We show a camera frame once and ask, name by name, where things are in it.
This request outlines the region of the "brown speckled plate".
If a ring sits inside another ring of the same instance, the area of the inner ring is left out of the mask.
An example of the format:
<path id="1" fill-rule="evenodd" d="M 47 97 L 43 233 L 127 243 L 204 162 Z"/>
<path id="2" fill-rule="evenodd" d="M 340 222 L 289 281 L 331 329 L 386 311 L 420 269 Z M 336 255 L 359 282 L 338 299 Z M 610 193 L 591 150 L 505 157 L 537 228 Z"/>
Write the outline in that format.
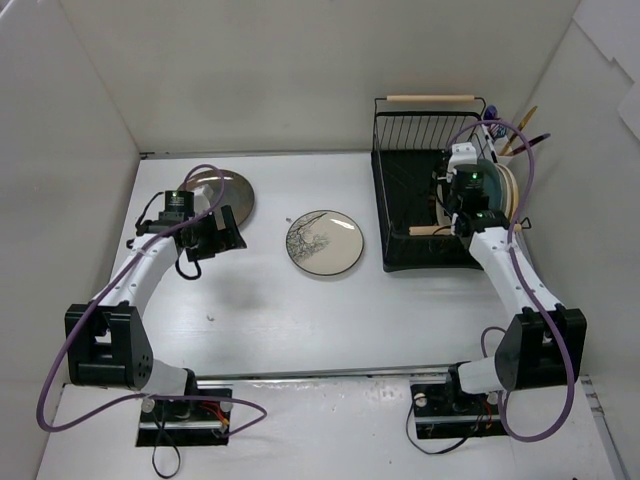
<path id="1" fill-rule="evenodd" d="M 180 184 L 178 189 L 189 191 L 190 187 L 204 183 L 215 191 L 215 202 L 220 196 L 221 188 L 224 188 L 221 200 L 211 213 L 215 216 L 217 228 L 223 226 L 220 210 L 224 205 L 232 207 L 238 227 L 250 217 L 255 205 L 255 194 L 250 182 L 240 173 L 225 169 L 219 171 L 206 169 L 192 175 L 185 184 Z"/>

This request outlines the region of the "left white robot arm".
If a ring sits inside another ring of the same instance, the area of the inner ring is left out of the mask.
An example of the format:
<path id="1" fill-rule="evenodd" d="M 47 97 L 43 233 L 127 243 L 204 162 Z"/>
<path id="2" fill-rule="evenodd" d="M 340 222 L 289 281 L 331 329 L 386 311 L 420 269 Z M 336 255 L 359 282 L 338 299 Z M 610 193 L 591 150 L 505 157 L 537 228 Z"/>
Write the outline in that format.
<path id="1" fill-rule="evenodd" d="M 65 315 L 70 379 L 164 397 L 175 418 L 191 418 L 200 395 L 194 373 L 155 358 L 143 315 L 165 273 L 181 258 L 194 265 L 246 246 L 230 205 L 185 190 L 164 192 L 157 219 L 140 217 L 130 253 L 110 283 Z"/>

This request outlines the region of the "cream tree pattern plate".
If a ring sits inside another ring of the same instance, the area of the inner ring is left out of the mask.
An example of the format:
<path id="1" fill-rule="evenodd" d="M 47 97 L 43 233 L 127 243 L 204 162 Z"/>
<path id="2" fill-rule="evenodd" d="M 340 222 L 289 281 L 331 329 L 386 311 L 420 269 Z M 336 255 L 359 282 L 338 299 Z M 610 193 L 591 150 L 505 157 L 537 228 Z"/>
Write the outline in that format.
<path id="1" fill-rule="evenodd" d="M 365 242 L 359 225 L 349 216 L 334 210 L 315 210 L 290 225 L 285 246 L 299 269 L 330 277 L 354 267 L 364 252 Z"/>

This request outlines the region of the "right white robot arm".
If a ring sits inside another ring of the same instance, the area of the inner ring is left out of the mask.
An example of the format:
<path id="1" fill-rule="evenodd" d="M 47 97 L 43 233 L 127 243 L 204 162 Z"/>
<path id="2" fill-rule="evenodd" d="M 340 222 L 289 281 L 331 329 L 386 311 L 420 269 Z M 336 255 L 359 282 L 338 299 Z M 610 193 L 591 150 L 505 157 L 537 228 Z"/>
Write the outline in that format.
<path id="1" fill-rule="evenodd" d="M 509 234 L 508 219 L 489 208 L 480 167 L 457 165 L 450 177 L 452 232 L 490 279 L 511 322 L 493 356 L 461 364 L 457 378 L 444 384 L 445 405 L 464 412 L 481 393 L 573 384 L 586 318 L 550 293 Z"/>

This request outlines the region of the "pale green plate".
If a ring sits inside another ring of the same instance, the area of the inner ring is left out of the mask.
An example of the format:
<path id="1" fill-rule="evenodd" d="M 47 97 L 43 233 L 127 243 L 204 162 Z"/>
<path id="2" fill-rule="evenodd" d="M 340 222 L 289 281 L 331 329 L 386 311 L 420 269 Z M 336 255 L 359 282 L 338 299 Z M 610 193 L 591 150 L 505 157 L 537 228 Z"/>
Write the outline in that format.
<path id="1" fill-rule="evenodd" d="M 511 221 L 514 213 L 514 200 L 515 200 L 515 190 L 514 183 L 512 181 L 512 175 L 509 173 L 508 169 L 497 163 L 495 165 L 496 170 L 499 174 L 501 192 L 502 192 L 502 201 L 501 207 L 505 217 Z"/>

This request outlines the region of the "blue-grey ceramic plate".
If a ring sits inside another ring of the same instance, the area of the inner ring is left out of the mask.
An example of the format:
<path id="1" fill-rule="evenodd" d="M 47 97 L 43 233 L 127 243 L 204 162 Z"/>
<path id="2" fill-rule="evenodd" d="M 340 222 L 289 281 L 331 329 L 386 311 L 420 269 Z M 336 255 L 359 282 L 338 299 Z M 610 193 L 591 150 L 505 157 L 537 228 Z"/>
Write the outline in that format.
<path id="1" fill-rule="evenodd" d="M 478 166 L 484 173 L 483 189 L 489 198 L 489 208 L 491 210 L 500 210 L 502 188 L 498 171 L 492 161 L 484 158 L 478 160 Z"/>

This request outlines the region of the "black striped plate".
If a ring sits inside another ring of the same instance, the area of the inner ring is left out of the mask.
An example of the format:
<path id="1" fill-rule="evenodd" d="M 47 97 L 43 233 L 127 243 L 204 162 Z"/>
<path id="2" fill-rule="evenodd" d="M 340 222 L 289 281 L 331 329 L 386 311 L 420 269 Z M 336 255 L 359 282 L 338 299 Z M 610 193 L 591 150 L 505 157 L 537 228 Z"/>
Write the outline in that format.
<path id="1" fill-rule="evenodd" d="M 427 170 L 427 194 L 430 205 L 433 207 L 433 219 L 438 226 L 450 224 L 449 215 L 444 205 L 444 187 L 446 186 L 446 173 L 436 164 L 430 164 Z"/>

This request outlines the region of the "cream and yellow plate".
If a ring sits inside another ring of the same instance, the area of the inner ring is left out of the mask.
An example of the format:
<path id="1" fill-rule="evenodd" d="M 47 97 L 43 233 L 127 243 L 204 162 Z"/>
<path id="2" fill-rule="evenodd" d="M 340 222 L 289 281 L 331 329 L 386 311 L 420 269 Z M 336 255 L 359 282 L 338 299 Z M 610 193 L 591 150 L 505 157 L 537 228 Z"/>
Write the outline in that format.
<path id="1" fill-rule="evenodd" d="M 517 180 L 516 180 L 513 172 L 508 167 L 504 167 L 504 170 L 505 170 L 506 176 L 507 176 L 507 178 L 508 178 L 508 180 L 510 182 L 510 191 L 511 191 L 511 197 L 512 197 L 510 219 L 514 220 L 516 218 L 516 212 L 518 210 L 518 206 L 519 206 L 519 203 L 520 203 L 520 192 L 519 192 L 519 187 L 518 187 Z"/>

